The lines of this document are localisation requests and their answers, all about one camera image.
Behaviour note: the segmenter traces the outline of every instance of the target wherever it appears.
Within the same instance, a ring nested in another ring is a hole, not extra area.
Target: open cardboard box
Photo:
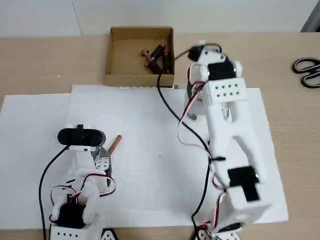
[[[148,49],[149,54],[160,44],[169,50],[172,63],[172,74],[163,74],[161,87],[172,87],[174,84],[174,30],[169,26],[144,27],[121,26],[112,27],[109,36],[107,63],[104,82],[108,86],[157,86],[158,75],[144,66],[145,57],[142,49]]]

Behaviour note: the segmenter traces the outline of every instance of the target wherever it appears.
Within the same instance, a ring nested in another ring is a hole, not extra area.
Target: white paper sheet
[[[177,113],[182,112],[184,91],[164,89]],[[259,222],[288,219],[285,196],[274,158],[268,121],[258,89],[249,89],[254,124],[272,171],[275,205]],[[123,139],[112,154],[117,190],[100,201],[105,226],[151,227],[191,225],[190,216],[199,203],[207,167],[206,154],[178,144],[177,122],[161,102],[154,88],[109,89],[102,86],[75,86],[69,94],[6,96],[0,113],[0,229],[41,227],[38,186],[48,162],[63,148],[57,133],[67,122],[91,124],[107,135],[108,147],[117,134]],[[202,136],[207,134],[204,119],[191,123]],[[194,137],[181,128],[181,137]],[[240,149],[235,148],[235,157]],[[64,153],[49,169],[43,182],[45,215],[52,209],[50,189],[69,167]],[[217,192],[209,187],[197,219],[214,207]]]
[[[169,105],[179,115],[184,107],[185,90],[163,89]],[[254,127],[263,146],[269,172],[270,200],[274,206],[258,223],[288,219],[285,195],[274,154],[269,124],[259,89],[248,89]],[[70,97],[67,122],[94,125],[107,135],[110,144],[116,135],[123,135],[112,156],[113,176],[117,193],[102,200],[99,209],[110,216],[105,224],[114,227],[191,225],[190,215],[197,207],[203,191],[207,155],[197,148],[185,147],[176,139],[177,120],[162,103],[156,88],[117,88],[75,85]],[[188,121],[201,136],[208,137],[204,117]],[[181,138],[198,143],[184,127]],[[233,141],[227,158],[246,157]],[[218,192],[209,187],[198,220],[211,214]]]
[[[68,100],[69,94],[5,97],[0,113],[0,229],[41,228],[40,177],[63,148],[57,133],[65,126]],[[52,165],[43,181],[47,217],[51,187],[66,172],[67,161],[68,153]]]

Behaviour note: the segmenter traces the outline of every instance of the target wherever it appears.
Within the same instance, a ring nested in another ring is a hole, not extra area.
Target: table surface
[[[223,46],[243,66],[247,87],[260,88],[282,177],[289,221],[246,227],[242,239],[318,239],[320,231],[320,89],[307,89],[294,60],[320,57],[319,33],[177,34],[175,54],[198,40]],[[102,85],[107,36],[0,39],[0,104],[7,94],[69,93],[72,84]],[[176,63],[184,87],[190,62]],[[191,227],[117,228],[131,240],[187,240]],[[2,240],[41,240],[40,230],[1,230]]]

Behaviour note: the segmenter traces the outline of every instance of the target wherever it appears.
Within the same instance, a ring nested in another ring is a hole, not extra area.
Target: white robotic arm
[[[100,240],[103,229],[97,212],[100,197],[115,191],[111,177],[111,158],[102,147],[106,137],[103,132],[78,125],[59,132],[58,140],[63,145],[72,144],[71,166],[60,184],[53,187],[53,204],[50,220],[50,239]],[[113,236],[109,230],[106,235]]]
[[[211,169],[225,188],[218,199],[218,212],[207,221],[212,235],[230,234],[258,220],[270,207],[268,181],[259,140],[254,132],[242,66],[232,62],[216,47],[199,44],[188,57],[186,103],[198,91],[188,115],[205,115],[209,131]],[[247,157],[246,164],[227,159],[234,139]]]

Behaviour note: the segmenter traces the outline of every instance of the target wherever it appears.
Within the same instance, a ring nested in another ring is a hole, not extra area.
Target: black scissors handle
[[[298,68],[298,65],[301,63],[313,63],[313,65],[311,66],[307,66],[304,68]],[[310,72],[314,72],[317,69],[320,70],[320,60],[316,59],[314,57],[302,57],[299,58],[297,61],[295,61],[292,65],[292,71],[296,74],[304,74],[304,73],[310,73]]]
[[[313,63],[311,66],[298,68],[298,65],[304,62]],[[320,88],[320,84],[308,83],[310,79],[320,76],[320,60],[313,57],[302,57],[296,60],[292,65],[292,71],[296,74],[310,73],[301,79],[301,84],[309,89]]]

